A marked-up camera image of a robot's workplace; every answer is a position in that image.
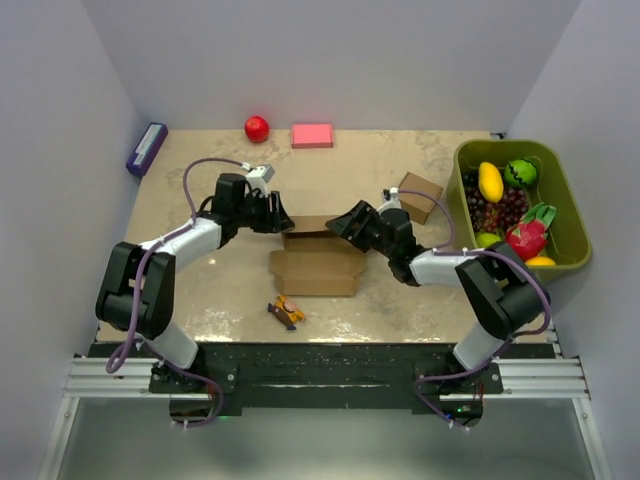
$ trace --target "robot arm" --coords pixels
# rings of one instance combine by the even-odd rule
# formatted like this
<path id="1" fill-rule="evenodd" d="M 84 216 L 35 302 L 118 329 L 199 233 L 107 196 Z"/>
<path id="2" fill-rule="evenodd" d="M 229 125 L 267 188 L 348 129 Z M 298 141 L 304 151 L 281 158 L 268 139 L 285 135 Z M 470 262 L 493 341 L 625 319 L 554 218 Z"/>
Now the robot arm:
<path id="1" fill-rule="evenodd" d="M 538 293 L 516 268 L 494 258 L 442 254 L 418 244 L 409 214 L 401 208 L 397 196 L 397 189 L 385 191 L 386 201 L 378 210 L 360 201 L 346 214 L 327 222 L 327 227 L 363 252 L 374 249 L 382 253 L 388 258 L 393 275 L 402 283 L 461 286 L 478 324 L 454 347 L 448 370 L 452 373 L 474 370 L 542 312 Z M 526 270 L 506 243 L 496 243 L 487 250 Z M 547 291 L 538 286 L 548 300 Z"/>
<path id="2" fill-rule="evenodd" d="M 222 248 L 240 228 L 279 233 L 294 227 L 282 207 L 279 192 L 267 189 L 273 168 L 246 168 L 246 176 L 221 174 L 215 194 L 202 202 L 195 218 L 155 240 L 139 245 L 117 244 L 107 265 L 96 302 L 97 317 L 118 330 L 130 329 L 135 293 L 132 283 L 146 255 L 135 333 L 164 359 L 184 370 L 192 369 L 199 348 L 172 321 L 176 273 L 202 255 Z"/>

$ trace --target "green bin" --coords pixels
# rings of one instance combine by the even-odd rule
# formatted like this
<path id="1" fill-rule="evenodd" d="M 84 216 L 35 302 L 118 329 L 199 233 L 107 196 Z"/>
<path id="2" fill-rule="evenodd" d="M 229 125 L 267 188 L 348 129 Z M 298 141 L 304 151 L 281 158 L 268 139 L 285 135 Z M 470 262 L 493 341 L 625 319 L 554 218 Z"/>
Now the green bin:
<path id="1" fill-rule="evenodd" d="M 584 228 L 560 160 L 549 147 L 531 140 L 470 140 L 458 147 L 447 186 L 447 202 L 456 226 L 457 248 L 478 248 L 469 219 L 462 174 L 489 162 L 498 169 L 516 158 L 527 157 L 538 169 L 538 180 L 527 189 L 529 204 L 544 202 L 558 211 L 549 228 L 549 243 L 541 255 L 557 265 L 530 267 L 542 282 L 577 270 L 591 257 L 591 243 Z"/>

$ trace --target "beige table surface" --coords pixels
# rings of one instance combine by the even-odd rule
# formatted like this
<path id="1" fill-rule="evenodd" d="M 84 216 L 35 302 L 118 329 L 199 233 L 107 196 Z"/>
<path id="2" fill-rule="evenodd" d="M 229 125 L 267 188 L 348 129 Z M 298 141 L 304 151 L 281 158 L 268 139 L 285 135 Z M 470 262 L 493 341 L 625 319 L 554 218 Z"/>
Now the beige table surface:
<path id="1" fill-rule="evenodd" d="M 276 170 L 269 187 L 280 191 L 289 215 L 337 215 L 360 199 L 378 206 L 382 189 L 397 186 L 407 171 L 445 187 L 458 145 L 489 134 L 337 130 L 334 137 L 331 149 L 293 150 L 288 130 L 273 131 L 260 145 L 249 143 L 240 130 L 173 130 L 142 180 L 126 240 L 154 239 L 189 218 L 182 173 L 198 158 L 269 163 Z M 189 185 L 196 206 L 214 193 L 224 171 L 242 172 L 218 164 L 192 170 Z M 414 224 L 414 229 L 425 246 L 448 238 L 446 219 L 437 209 L 426 225 Z M 196 341 L 244 342 L 457 342 L 476 321 L 461 288 L 402 285 L 385 258 L 372 251 L 356 296 L 297 297 L 308 320 L 287 332 L 266 311 L 277 294 L 269 252 L 281 246 L 279 235 L 244 230 L 221 250 L 198 259 L 176 277 L 173 318 Z M 123 339 L 122 332 L 101 325 L 97 340 Z"/>

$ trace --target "red ball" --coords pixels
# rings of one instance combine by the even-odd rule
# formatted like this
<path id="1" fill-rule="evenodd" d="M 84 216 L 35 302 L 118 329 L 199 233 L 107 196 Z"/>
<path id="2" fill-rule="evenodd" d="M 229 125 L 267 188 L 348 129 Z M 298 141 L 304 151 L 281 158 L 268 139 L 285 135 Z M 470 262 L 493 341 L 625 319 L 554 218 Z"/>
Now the red ball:
<path id="1" fill-rule="evenodd" d="M 269 137 L 269 124 L 262 117 L 250 117 L 244 124 L 244 132 L 253 143 L 264 142 Z"/>

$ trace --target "pink box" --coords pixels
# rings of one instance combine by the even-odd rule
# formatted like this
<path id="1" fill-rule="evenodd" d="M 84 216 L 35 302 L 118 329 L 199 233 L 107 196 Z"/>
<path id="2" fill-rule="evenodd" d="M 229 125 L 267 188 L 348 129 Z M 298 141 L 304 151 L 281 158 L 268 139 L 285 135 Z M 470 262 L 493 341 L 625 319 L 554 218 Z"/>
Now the pink box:
<path id="1" fill-rule="evenodd" d="M 333 147 L 333 126 L 330 123 L 296 124 L 291 127 L 291 148 Z"/>

